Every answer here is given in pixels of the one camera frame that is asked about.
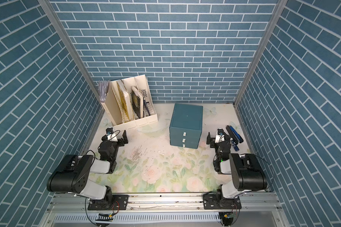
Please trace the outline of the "teal three-drawer cabinet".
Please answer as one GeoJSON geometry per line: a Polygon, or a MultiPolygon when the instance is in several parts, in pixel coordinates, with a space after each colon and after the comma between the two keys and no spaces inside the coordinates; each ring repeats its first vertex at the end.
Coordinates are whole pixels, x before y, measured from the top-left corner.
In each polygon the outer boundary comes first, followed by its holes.
{"type": "Polygon", "coordinates": [[[176,103],[169,126],[172,146],[197,149],[203,127],[203,107],[176,103]]]}

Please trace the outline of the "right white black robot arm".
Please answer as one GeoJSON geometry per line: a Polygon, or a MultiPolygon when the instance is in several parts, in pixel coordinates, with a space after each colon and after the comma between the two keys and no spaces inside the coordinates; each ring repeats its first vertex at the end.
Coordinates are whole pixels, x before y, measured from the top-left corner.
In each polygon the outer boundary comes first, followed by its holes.
{"type": "Polygon", "coordinates": [[[237,151],[237,145],[242,142],[243,138],[233,131],[230,135],[223,130],[218,131],[215,137],[207,135],[206,144],[216,151],[213,159],[215,171],[219,175],[231,176],[231,181],[220,185],[215,193],[203,194],[205,210],[239,211],[242,208],[240,195],[267,189],[267,178],[257,157],[231,152],[232,148],[237,151]]]}

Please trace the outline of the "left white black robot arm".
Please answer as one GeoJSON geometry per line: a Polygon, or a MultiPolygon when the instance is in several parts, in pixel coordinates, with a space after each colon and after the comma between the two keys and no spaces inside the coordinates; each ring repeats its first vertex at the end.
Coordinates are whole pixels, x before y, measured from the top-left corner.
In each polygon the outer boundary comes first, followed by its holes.
{"type": "Polygon", "coordinates": [[[128,143],[127,133],[117,138],[120,130],[106,129],[106,135],[98,146],[100,158],[89,150],[83,156],[66,155],[47,181],[47,190],[54,193],[74,194],[89,199],[85,206],[89,211],[108,211],[114,213],[127,208],[128,195],[113,195],[109,186],[100,185],[89,179],[91,173],[112,174],[115,171],[119,147],[128,143]]]}

